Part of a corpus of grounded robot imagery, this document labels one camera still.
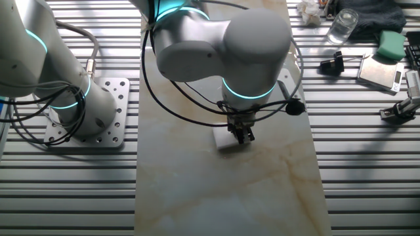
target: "bolt hole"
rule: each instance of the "bolt hole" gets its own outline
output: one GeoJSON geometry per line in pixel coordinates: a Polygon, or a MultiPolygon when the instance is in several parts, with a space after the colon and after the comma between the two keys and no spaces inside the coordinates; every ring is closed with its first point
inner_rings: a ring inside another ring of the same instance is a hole
{"type": "Polygon", "coordinates": [[[100,128],[105,128],[105,124],[103,121],[101,121],[99,118],[95,118],[94,122],[96,123],[97,126],[99,126],[100,128]]]}

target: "black cloth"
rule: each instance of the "black cloth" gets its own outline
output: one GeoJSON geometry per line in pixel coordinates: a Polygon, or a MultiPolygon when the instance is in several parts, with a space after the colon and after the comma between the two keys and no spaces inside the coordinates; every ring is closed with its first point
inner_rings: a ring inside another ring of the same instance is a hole
{"type": "Polygon", "coordinates": [[[359,15],[351,37],[369,36],[382,30],[401,33],[407,23],[402,9],[394,0],[339,0],[337,12],[343,9],[355,10],[359,15]]]}

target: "metal mounting plate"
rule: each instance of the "metal mounting plate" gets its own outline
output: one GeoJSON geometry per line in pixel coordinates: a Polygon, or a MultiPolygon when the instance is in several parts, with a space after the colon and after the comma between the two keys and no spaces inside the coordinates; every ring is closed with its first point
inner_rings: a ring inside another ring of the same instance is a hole
{"type": "MultiPolygon", "coordinates": [[[[53,148],[118,148],[124,143],[125,120],[130,93],[130,81],[126,78],[95,78],[95,83],[108,89],[117,103],[116,115],[112,124],[103,132],[90,137],[72,137],[69,142],[54,146],[53,148]]],[[[67,131],[48,121],[44,142],[50,138],[58,139],[67,131]]]]}

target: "slotted metal surface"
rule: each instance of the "slotted metal surface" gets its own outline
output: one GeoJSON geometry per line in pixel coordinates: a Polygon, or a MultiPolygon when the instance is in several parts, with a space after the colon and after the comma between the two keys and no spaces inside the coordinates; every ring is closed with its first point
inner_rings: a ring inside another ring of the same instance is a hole
{"type": "MultiPolygon", "coordinates": [[[[360,63],[345,62],[340,77],[318,74],[320,61],[375,52],[375,42],[324,41],[331,22],[303,26],[300,0],[289,0],[292,31],[304,54],[304,95],[334,235],[420,235],[420,119],[389,126],[379,109],[406,98],[361,85],[360,63]]],[[[420,30],[420,4],[397,0],[408,16],[404,32],[420,30]]],[[[0,162],[0,235],[132,235],[137,159],[140,13],[128,1],[48,1],[55,16],[94,33],[100,42],[97,77],[130,79],[125,145],[117,151],[51,153],[9,131],[0,162]]],[[[93,45],[60,29],[85,64],[93,45]]],[[[410,68],[403,59],[406,70],[410,68]]],[[[22,109],[32,113],[35,106],[22,109]]],[[[25,122],[42,138],[47,120],[25,122]]]]}

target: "green sponge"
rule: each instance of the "green sponge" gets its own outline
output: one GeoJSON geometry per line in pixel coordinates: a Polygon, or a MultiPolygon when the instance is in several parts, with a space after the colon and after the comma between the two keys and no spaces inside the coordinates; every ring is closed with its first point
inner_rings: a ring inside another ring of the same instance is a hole
{"type": "Polygon", "coordinates": [[[406,56],[404,52],[404,41],[406,38],[399,33],[389,30],[381,32],[381,45],[378,54],[392,60],[401,61],[406,56]]]}

